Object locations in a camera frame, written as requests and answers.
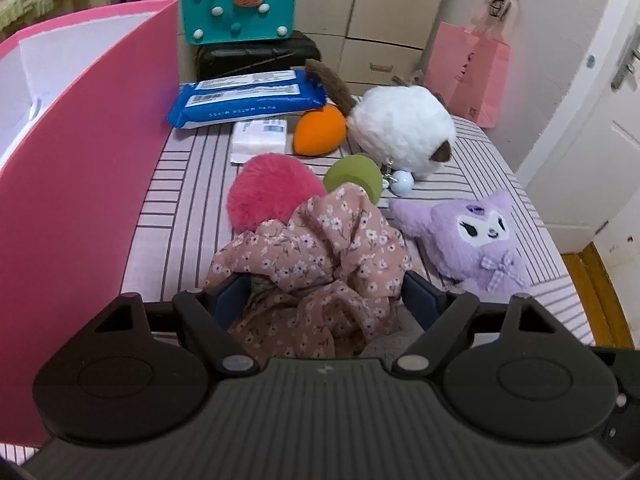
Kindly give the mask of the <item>blue wet wipes pack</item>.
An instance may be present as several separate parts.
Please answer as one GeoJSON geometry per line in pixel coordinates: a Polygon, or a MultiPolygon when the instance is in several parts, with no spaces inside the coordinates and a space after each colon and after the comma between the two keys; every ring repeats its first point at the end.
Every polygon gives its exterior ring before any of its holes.
{"type": "Polygon", "coordinates": [[[185,84],[168,113],[176,129],[240,122],[326,105],[326,88],[304,70],[246,74],[185,84]]]}

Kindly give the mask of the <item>orange soft carrot toy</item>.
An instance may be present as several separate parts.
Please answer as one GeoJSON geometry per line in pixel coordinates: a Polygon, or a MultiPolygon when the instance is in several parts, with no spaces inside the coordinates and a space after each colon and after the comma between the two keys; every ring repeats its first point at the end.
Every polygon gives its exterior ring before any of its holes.
{"type": "Polygon", "coordinates": [[[322,156],[337,150],[347,136],[346,119],[333,104],[311,110],[299,119],[293,151],[303,156],[322,156]]]}

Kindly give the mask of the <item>green soft ball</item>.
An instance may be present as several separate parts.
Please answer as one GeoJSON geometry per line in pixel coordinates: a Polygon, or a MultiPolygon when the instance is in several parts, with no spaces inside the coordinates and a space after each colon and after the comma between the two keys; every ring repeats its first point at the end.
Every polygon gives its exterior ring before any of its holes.
{"type": "Polygon", "coordinates": [[[337,190],[342,184],[355,183],[363,188],[372,204],[376,204],[383,192],[383,177],[378,165],[369,157],[349,155],[333,164],[323,178],[328,192],[337,190]]]}

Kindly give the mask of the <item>purple Kuromi plush toy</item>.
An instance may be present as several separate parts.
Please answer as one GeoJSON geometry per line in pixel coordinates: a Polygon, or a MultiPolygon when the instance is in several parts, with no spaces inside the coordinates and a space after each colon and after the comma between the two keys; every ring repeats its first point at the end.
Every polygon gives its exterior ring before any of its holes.
{"type": "Polygon", "coordinates": [[[498,190],[479,200],[447,200],[429,205],[392,200],[396,226],[424,246],[428,260],[454,291],[506,304],[530,281],[511,224],[512,196],[498,190]]]}

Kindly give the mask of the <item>pink storage box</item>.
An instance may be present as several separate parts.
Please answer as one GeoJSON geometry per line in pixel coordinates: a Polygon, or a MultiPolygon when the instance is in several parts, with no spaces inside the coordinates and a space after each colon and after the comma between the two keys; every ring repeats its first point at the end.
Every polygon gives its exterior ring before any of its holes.
{"type": "Polygon", "coordinates": [[[179,91],[178,3],[101,6],[1,45],[1,437],[47,433],[32,382],[120,291],[179,91]]]}

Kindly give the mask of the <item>pink floral fabric scrunchie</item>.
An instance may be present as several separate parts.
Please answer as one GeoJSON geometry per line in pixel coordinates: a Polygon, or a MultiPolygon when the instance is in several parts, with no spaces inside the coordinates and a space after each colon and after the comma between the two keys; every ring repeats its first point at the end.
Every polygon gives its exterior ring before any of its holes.
{"type": "Polygon", "coordinates": [[[268,220],[213,256],[204,287],[235,273],[258,289],[231,335],[259,363],[271,358],[356,356],[395,333],[412,260],[400,232],[366,191],[346,183],[300,204],[288,222],[268,220]]]}

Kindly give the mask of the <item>white brown plush cat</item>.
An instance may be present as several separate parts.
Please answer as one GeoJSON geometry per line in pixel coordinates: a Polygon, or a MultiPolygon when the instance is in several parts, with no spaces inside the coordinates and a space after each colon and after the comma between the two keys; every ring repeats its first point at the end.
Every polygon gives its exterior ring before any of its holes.
{"type": "Polygon", "coordinates": [[[425,179],[449,162],[457,140],[444,104],[422,86],[378,86],[355,98],[347,84],[316,60],[305,64],[346,119],[354,141],[378,164],[425,179]]]}

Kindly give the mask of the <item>black suitcase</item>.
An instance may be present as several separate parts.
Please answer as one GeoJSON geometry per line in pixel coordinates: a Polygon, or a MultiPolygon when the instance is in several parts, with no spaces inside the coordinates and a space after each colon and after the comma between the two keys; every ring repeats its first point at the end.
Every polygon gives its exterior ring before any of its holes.
{"type": "Polygon", "coordinates": [[[308,58],[322,60],[314,40],[298,30],[286,39],[206,44],[196,50],[196,80],[290,70],[308,58]]]}

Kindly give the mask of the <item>pink paper bag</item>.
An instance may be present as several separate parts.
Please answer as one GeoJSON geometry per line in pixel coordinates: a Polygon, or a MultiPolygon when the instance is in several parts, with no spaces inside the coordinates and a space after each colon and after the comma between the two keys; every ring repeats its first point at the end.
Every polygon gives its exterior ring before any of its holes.
{"type": "Polygon", "coordinates": [[[510,47],[497,39],[440,23],[427,63],[425,87],[442,97],[450,114],[480,128],[494,128],[510,53],[510,47]]]}

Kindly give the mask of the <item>teal felt tote bag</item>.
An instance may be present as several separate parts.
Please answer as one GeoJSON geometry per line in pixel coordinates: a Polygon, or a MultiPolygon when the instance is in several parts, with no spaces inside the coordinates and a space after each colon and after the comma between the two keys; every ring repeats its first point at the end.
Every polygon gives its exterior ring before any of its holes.
{"type": "Polygon", "coordinates": [[[292,35],[296,0],[180,0],[189,44],[285,39],[292,35]]]}

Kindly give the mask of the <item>striped keychain on hook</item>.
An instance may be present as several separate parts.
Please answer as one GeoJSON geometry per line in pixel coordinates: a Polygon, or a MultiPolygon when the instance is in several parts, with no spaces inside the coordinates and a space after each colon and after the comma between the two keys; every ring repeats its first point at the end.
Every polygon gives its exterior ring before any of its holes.
{"type": "Polygon", "coordinates": [[[469,32],[508,44],[520,14],[518,0],[484,0],[472,18],[469,32]]]}

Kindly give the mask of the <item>pink fluffy pom ball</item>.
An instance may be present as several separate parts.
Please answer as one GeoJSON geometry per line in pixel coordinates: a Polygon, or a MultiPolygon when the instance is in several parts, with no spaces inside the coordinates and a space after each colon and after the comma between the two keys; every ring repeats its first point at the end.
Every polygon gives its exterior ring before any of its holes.
{"type": "Polygon", "coordinates": [[[294,210],[314,196],[326,195],[322,180],[299,159],[282,154],[251,158],[227,196],[227,212],[237,233],[254,231],[262,222],[290,220],[294,210]]]}

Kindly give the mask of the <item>light blue bell charm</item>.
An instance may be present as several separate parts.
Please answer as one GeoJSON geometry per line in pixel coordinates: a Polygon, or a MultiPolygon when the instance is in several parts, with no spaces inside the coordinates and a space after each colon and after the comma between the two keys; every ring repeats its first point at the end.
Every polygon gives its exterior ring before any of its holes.
{"type": "Polygon", "coordinates": [[[408,196],[414,187],[414,179],[410,172],[395,170],[383,176],[383,188],[397,197],[408,196]]]}

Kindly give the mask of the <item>white tissue pack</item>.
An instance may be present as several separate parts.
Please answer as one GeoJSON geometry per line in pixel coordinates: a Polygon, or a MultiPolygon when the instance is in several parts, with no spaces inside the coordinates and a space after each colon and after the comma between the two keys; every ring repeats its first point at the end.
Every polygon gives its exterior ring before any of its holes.
{"type": "Polygon", "coordinates": [[[244,165],[262,154],[284,154],[288,122],[285,119],[265,118],[237,122],[232,129],[230,162],[244,165]]]}

